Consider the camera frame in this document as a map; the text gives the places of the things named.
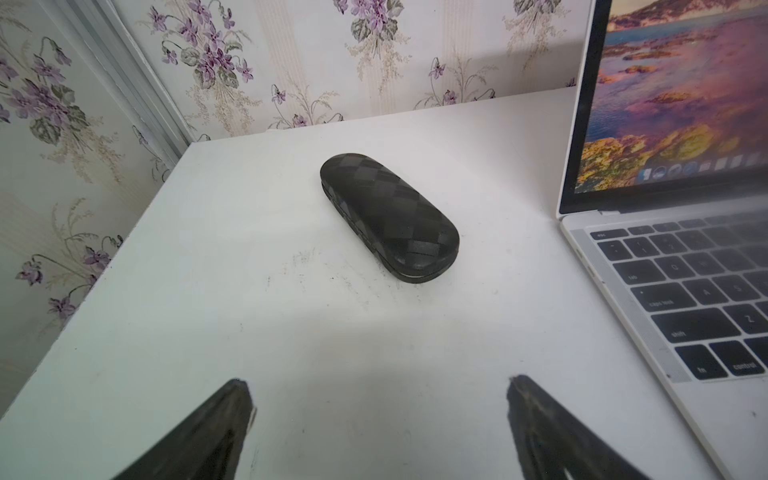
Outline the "silver laptop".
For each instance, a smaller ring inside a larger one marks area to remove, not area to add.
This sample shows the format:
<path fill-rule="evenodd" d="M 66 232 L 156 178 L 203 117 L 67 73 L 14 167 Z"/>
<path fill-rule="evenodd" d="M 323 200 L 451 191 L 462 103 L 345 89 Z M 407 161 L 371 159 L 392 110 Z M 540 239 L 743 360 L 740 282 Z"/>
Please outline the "silver laptop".
<path fill-rule="evenodd" d="M 709 459 L 767 475 L 767 5 L 595 1 L 557 217 Z"/>

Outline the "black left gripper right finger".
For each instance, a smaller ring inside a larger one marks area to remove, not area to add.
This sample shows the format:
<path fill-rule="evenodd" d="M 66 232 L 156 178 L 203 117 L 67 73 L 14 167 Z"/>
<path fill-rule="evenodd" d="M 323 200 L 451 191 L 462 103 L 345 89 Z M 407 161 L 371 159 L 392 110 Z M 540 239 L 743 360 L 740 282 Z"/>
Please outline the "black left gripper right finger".
<path fill-rule="evenodd" d="M 646 477 L 530 377 L 510 379 L 507 401 L 507 418 L 525 479 Z"/>

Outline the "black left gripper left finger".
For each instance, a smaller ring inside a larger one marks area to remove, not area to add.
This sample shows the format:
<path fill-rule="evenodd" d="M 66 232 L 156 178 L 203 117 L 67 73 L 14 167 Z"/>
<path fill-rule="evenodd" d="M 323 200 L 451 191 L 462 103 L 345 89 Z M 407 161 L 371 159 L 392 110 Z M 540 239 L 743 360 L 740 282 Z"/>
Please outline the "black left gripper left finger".
<path fill-rule="evenodd" d="M 247 383 L 231 379 L 116 478 L 232 479 L 255 413 Z"/>

